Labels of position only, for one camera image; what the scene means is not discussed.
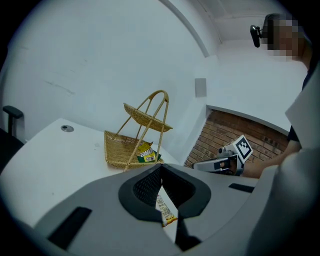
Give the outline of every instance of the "snack bag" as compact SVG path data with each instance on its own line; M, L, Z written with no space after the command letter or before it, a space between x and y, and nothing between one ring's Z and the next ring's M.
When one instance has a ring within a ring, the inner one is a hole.
M174 216L174 214L169 210L166 203L162 199L162 197L158 194L156 197L156 205L155 208L161 211L162 215L162 227L169 225L170 223L176 221L178 218Z
M137 159L139 163L152 163L156 160L157 152L154 151L150 144L147 142L140 143L138 150L137 150Z

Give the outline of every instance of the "black slot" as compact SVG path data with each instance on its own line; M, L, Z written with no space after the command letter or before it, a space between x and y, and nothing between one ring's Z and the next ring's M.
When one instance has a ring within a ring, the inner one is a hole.
M187 251L190 248L197 246L202 241L195 236L189 235L183 218L178 216L178 224L175 235L175 244L179 246L182 251Z
M92 210L88 208L77 207L48 237L48 240L66 250L91 212Z
M235 189L235 190L240 190L248 193L252 193L254 191L255 187L254 186L246 186L246 185L241 185L237 183L232 183L229 188Z

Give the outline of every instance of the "brick wall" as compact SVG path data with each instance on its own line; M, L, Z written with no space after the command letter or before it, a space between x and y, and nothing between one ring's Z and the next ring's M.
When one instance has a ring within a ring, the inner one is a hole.
M185 161L185 166L216 157L218 149L240 135L249 141L253 153L247 161L265 161L281 154L287 147L287 137L263 124L214 110L208 117L201 135Z

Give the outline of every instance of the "white table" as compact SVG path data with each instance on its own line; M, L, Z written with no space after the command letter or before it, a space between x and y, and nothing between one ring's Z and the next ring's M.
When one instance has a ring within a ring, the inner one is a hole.
M62 131L63 125L72 126L74 131ZM167 164L178 164L162 147L159 152ZM106 163L102 131L58 119L11 159L0 175L0 189L11 214L34 227L53 206L84 185L121 172ZM176 215L178 211L163 188L159 194ZM166 227L173 240L176 222Z

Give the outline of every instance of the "chair armrest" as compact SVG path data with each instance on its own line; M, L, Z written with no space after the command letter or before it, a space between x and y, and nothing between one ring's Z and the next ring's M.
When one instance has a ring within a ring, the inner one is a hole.
M9 116L19 119L24 116L24 113L20 111L19 109L15 108L14 106L4 106L2 110L6 113L8 113Z

